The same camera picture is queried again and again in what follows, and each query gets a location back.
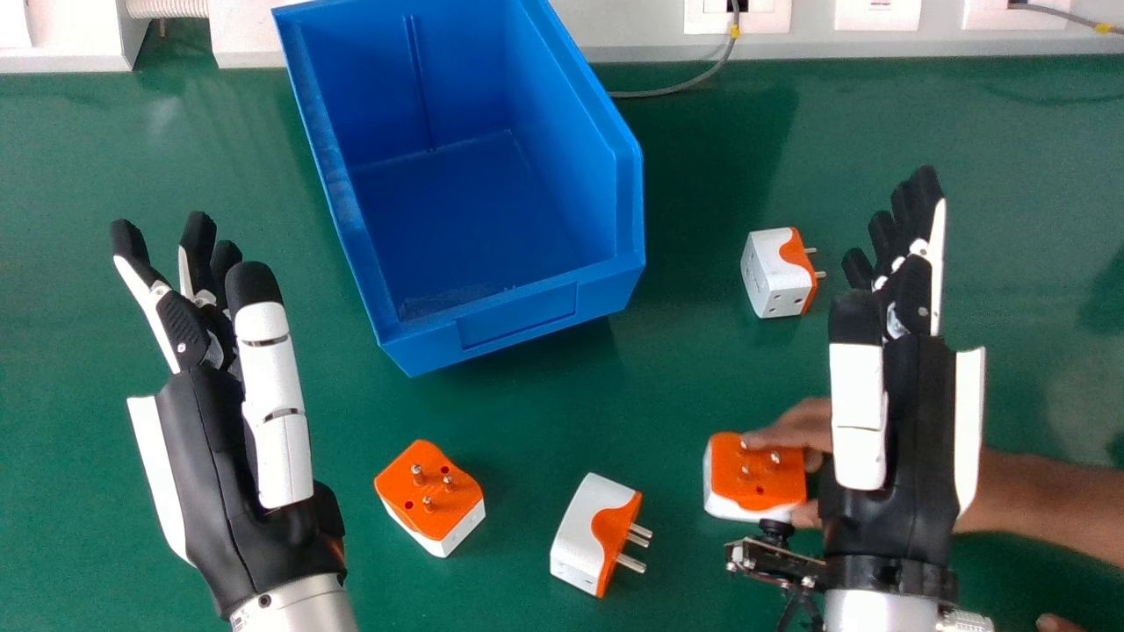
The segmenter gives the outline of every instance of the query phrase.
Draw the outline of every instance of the metal prong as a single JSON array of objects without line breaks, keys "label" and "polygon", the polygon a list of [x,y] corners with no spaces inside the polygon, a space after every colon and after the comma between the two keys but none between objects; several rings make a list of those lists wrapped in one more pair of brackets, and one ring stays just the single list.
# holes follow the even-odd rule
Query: metal prong
[{"label": "metal prong", "polygon": [[652,539],[652,531],[649,530],[649,529],[644,529],[643,526],[641,526],[638,524],[629,524],[628,525],[628,531],[632,531],[633,533],[635,533],[636,535],[640,535],[644,540],[651,540]]},{"label": "metal prong", "polygon": [[641,575],[643,575],[644,571],[647,570],[647,567],[644,565],[644,562],[637,560],[636,558],[631,558],[624,553],[617,556],[617,563],[627,568],[633,572],[637,572]]},{"label": "metal prong", "polygon": [[628,534],[626,534],[625,535],[625,540],[632,542],[633,544],[636,544],[641,549],[647,549],[649,547],[652,545],[651,542],[649,542],[647,540],[644,540],[643,538],[641,538],[640,535],[636,535],[635,533],[628,533]]}]

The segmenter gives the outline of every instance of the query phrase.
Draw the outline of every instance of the robotic hand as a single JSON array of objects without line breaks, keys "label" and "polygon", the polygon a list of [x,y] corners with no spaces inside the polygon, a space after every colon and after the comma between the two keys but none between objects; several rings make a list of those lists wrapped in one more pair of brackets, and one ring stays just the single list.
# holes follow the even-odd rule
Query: robotic hand
[{"label": "robotic hand", "polygon": [[727,545],[727,568],[794,590],[826,592],[828,632],[990,630],[953,611],[952,527],[971,504],[984,415],[982,349],[941,338],[946,204],[931,166],[903,182],[892,215],[870,222],[876,262],[850,251],[853,288],[828,319],[833,458],[822,470],[824,560],[755,539]]},{"label": "robotic hand", "polygon": [[128,399],[167,544],[199,569],[235,632],[356,632],[343,518],[332,489],[312,480],[273,273],[241,262],[230,242],[216,246],[215,223],[194,213],[175,292],[133,224],[110,233],[114,264],[172,372],[157,395]]}]

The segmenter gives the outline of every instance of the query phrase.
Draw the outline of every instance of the orange and white plug adapter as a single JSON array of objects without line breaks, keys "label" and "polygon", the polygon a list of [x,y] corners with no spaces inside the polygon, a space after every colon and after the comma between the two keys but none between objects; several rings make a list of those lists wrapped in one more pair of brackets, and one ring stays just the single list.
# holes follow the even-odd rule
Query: orange and white plug adapter
[{"label": "orange and white plug adapter", "polygon": [[422,439],[374,477],[374,491],[390,517],[438,558],[484,520],[480,485]]},{"label": "orange and white plug adapter", "polygon": [[703,455],[703,508],[738,522],[791,523],[808,499],[800,448],[750,450],[735,432],[710,437]]},{"label": "orange and white plug adapter", "polygon": [[604,597],[617,565],[644,572],[643,562],[626,556],[625,542],[643,549],[652,532],[634,521],[642,495],[602,476],[588,473],[578,486],[551,547],[551,575]]},{"label": "orange and white plug adapter", "polygon": [[761,318],[807,314],[819,279],[827,276],[812,267],[796,228],[754,231],[742,251],[742,281],[753,310]]}]

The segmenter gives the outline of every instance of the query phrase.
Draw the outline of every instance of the gray cable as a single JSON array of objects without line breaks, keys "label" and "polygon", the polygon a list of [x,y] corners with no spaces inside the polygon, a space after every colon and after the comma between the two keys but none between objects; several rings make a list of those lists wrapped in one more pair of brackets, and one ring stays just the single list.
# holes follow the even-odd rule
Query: gray cable
[{"label": "gray cable", "polygon": [[737,37],[740,35],[740,34],[735,35],[735,33],[737,31],[734,30],[734,27],[737,26],[738,22],[741,21],[742,17],[741,9],[737,6],[737,0],[733,0],[729,4],[734,8],[734,19],[731,21],[729,40],[726,42],[726,48],[725,51],[722,52],[722,56],[718,57],[718,61],[715,62],[713,66],[707,69],[706,72],[694,79],[688,79],[682,83],[668,85],[667,88],[656,88],[654,90],[625,90],[625,91],[609,92],[609,97],[614,99],[647,99],[651,97],[664,97],[667,94],[674,94],[676,92],[682,92],[683,90],[694,88],[699,83],[703,83],[707,79],[714,76],[719,70],[722,70],[722,66],[726,65],[726,62],[729,61],[729,55],[731,53],[734,52],[734,44],[737,42]]},{"label": "gray cable", "polygon": [[1082,18],[1081,16],[1076,16],[1068,11],[1062,11],[1061,9],[1054,9],[1053,7],[1043,7],[1042,4],[1031,4],[1028,2],[1010,2],[1009,4],[1007,4],[1007,8],[1018,9],[1021,11],[1035,11],[1037,13],[1054,16],[1057,18],[1069,20],[1073,24],[1087,26],[1096,30],[1097,33],[1115,33],[1116,35],[1124,35],[1124,28],[1121,28],[1118,26],[1114,26],[1108,22],[1090,20],[1089,18]]}]

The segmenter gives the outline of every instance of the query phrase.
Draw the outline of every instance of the blue storage container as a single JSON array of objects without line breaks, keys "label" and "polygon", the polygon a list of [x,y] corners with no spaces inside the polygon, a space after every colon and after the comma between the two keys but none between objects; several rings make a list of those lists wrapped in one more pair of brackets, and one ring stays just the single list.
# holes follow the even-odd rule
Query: blue storage container
[{"label": "blue storage container", "polygon": [[624,308],[640,145],[546,0],[274,17],[339,241],[407,374]]}]

